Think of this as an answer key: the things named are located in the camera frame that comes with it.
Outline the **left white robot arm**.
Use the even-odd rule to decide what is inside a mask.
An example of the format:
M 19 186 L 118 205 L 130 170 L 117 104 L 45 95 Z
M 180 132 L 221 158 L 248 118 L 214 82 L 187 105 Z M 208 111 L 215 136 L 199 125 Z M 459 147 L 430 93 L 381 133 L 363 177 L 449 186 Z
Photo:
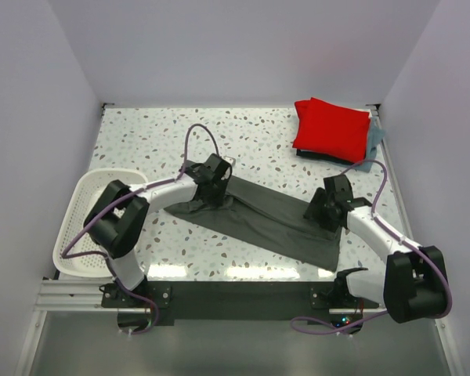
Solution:
M 146 217 L 190 201 L 219 206 L 232 172 L 229 161 L 211 154 L 203 163 L 184 164 L 170 179 L 142 186 L 117 179 L 106 186 L 85 218 L 84 231 L 106 253 L 108 269 L 121 284 L 118 296 L 127 306 L 146 300 L 145 275 L 134 251 Z

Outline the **folded black t shirt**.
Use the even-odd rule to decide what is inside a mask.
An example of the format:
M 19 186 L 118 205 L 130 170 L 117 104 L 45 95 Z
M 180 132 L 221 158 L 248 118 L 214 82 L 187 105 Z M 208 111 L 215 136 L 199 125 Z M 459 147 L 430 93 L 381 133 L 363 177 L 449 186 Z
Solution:
M 321 153 L 312 152 L 308 150 L 297 149 L 296 155 L 298 157 L 302 157 L 311 161 L 326 161 L 329 163 L 333 163 L 333 164 L 341 165 L 341 166 L 347 166 L 347 167 L 354 165 L 354 163 L 351 161 L 343 160 L 341 158 L 337 158 L 329 154 L 321 154 Z

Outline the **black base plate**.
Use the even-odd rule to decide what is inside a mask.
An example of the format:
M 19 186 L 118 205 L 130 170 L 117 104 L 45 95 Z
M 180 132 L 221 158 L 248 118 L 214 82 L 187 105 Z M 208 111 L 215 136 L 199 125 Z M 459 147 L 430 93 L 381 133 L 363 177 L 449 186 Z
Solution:
M 352 319 L 378 308 L 366 299 L 343 297 L 333 300 L 333 282 L 187 282 L 155 280 L 137 292 L 153 301 L 159 326 L 177 320 L 289 321 L 296 316 L 314 316 L 338 321 L 340 314 Z

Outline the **grey t shirt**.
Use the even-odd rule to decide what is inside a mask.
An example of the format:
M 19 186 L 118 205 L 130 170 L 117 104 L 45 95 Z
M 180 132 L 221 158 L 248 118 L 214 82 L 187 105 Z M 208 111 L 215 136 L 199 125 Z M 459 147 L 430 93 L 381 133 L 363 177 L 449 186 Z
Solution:
M 198 226 L 297 261 L 334 272 L 342 231 L 333 232 L 305 218 L 309 204 L 247 180 L 232 177 L 222 205 L 200 200 L 174 204 L 165 211 Z

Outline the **folded light blue t shirt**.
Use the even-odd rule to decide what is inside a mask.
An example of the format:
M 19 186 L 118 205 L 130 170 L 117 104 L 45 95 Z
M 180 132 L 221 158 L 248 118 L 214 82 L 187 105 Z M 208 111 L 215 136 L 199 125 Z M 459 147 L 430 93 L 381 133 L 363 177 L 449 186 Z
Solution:
M 378 145 L 385 137 L 385 130 L 379 128 L 375 121 L 370 123 L 367 133 L 367 148 L 364 157 L 364 163 L 357 165 L 354 169 L 361 172 L 369 172 L 371 170 L 373 160 L 376 159 L 378 153 Z

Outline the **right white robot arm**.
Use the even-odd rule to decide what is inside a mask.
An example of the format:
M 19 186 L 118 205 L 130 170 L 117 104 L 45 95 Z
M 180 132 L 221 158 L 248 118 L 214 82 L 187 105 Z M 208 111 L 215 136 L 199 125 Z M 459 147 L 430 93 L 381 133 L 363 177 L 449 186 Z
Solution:
M 373 203 L 354 196 L 345 175 L 324 179 L 305 217 L 325 230 L 348 230 L 385 264 L 382 275 L 366 267 L 337 272 L 332 288 L 321 295 L 330 305 L 349 308 L 366 299 L 383 306 L 399 324 L 450 312 L 452 296 L 443 253 L 402 235 L 375 211 Z

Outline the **aluminium frame rail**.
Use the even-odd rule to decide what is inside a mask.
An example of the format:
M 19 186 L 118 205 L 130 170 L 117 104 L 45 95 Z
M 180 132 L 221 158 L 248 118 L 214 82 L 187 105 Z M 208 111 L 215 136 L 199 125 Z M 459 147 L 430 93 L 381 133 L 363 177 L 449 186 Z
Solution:
M 386 170 L 386 184 L 382 193 L 379 194 L 379 200 L 376 205 L 377 211 L 391 226 L 401 232 L 406 237 L 406 240 L 416 240 L 400 190 L 400 182 L 396 174 L 388 142 L 383 139 L 378 144 L 377 150 L 375 160 L 381 162 Z

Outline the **folded red t shirt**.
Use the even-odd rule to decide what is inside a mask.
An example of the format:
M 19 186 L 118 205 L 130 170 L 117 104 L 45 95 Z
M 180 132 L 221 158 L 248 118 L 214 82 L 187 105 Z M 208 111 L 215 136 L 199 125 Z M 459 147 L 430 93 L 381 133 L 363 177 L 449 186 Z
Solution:
M 364 159 L 371 123 L 368 112 L 316 98 L 296 101 L 295 109 L 298 131 L 293 148 L 352 163 Z

